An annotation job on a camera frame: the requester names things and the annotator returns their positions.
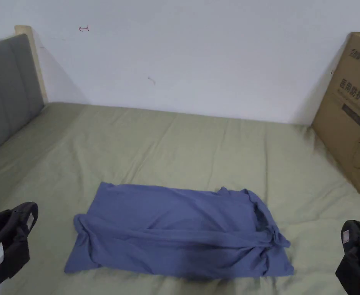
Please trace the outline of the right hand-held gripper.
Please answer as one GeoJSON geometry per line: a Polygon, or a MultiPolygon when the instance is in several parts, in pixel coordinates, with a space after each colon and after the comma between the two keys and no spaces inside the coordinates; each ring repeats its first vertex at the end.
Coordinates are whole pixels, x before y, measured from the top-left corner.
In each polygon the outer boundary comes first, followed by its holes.
{"type": "Polygon", "coordinates": [[[336,276],[348,295],[360,295],[360,221],[347,220],[341,230],[344,250],[336,276]]]}

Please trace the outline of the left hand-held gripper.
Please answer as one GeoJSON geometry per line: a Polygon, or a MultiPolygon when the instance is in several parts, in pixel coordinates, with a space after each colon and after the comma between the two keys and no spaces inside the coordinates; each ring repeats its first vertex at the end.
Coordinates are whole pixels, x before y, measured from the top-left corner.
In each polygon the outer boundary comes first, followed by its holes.
{"type": "Polygon", "coordinates": [[[5,281],[14,277],[30,259],[27,237],[38,213],[35,202],[0,212],[0,294],[5,281]]]}

